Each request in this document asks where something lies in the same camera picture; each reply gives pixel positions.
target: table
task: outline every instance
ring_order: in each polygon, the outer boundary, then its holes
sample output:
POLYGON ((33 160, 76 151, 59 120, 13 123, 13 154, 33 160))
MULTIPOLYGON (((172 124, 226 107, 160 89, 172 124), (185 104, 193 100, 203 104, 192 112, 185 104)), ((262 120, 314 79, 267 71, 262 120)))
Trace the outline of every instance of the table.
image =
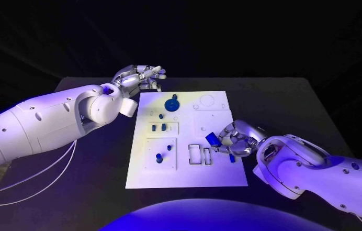
MULTIPOLYGON (((56 91, 111 78, 63 78, 56 91)), ((163 91, 226 91, 234 119, 260 123, 352 157, 323 105, 303 78, 167 78, 163 91)), ((249 186, 224 188, 125 189, 136 116, 118 115, 111 124, 79 139, 74 160, 58 182, 27 201, 0 207, 1 230, 95 230, 128 212, 164 201, 225 199, 286 211, 337 230, 358 230, 356 217, 336 210, 313 193, 297 200, 281 196, 254 175, 255 156, 242 159, 249 186)), ((40 171, 68 146, 13 161, 0 187, 40 171)), ((0 203, 37 192, 58 176, 68 158, 40 176, 0 193, 0 203)))

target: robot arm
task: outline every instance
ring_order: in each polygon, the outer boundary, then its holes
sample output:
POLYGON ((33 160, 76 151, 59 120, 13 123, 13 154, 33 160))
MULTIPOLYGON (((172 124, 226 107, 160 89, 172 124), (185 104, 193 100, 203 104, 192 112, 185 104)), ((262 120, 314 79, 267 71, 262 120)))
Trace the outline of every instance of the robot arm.
POLYGON ((131 117, 140 89, 157 89, 160 66, 123 68, 110 83, 87 85, 23 101, 0 114, 0 164, 50 151, 110 124, 118 113, 131 117))
POLYGON ((330 156, 313 143, 294 135, 267 136, 260 127, 241 120, 206 137, 215 151, 245 157, 257 152, 255 175, 290 199, 306 190, 314 192, 330 205, 362 216, 362 160, 330 156), (231 146, 221 144, 229 136, 231 146))

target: black background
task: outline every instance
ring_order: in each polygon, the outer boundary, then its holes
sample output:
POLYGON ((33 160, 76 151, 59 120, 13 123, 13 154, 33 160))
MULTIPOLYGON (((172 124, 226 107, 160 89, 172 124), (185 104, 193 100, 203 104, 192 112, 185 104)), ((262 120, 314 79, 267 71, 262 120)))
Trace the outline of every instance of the black background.
POLYGON ((362 0, 0 0, 1 110, 65 76, 307 78, 362 157, 362 0))

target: white board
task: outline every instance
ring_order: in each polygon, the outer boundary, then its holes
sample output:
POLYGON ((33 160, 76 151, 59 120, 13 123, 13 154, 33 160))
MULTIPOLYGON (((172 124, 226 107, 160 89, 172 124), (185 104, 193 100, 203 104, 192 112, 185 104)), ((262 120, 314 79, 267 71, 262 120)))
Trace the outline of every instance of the white board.
POLYGON ((232 121, 225 91, 141 93, 125 188, 247 186, 241 158, 231 163, 228 154, 203 150, 209 148, 206 135, 212 131, 218 135, 232 121), (173 94, 180 106, 169 112, 164 102, 173 94), (167 151, 172 140, 175 146, 167 151), (200 146, 202 164, 190 164, 189 145, 200 146), (163 161, 157 163, 156 154, 162 152, 163 161))

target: robotic hand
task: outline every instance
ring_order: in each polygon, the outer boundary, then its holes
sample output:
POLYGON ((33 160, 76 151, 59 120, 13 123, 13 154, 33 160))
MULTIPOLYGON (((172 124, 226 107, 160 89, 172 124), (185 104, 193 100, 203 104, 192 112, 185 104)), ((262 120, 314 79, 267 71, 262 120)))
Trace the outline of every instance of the robotic hand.
POLYGON ((362 160, 332 156, 319 146, 297 136, 268 136, 260 127, 235 120, 219 137, 206 136, 211 148, 238 157, 257 152, 254 174, 290 199, 306 190, 330 205, 362 216, 362 160), (221 144, 229 137, 231 146, 221 144))
POLYGON ((157 89, 160 66, 130 65, 110 83, 87 85, 23 101, 0 114, 0 164, 50 151, 110 124, 118 113, 131 117, 141 89, 157 89))

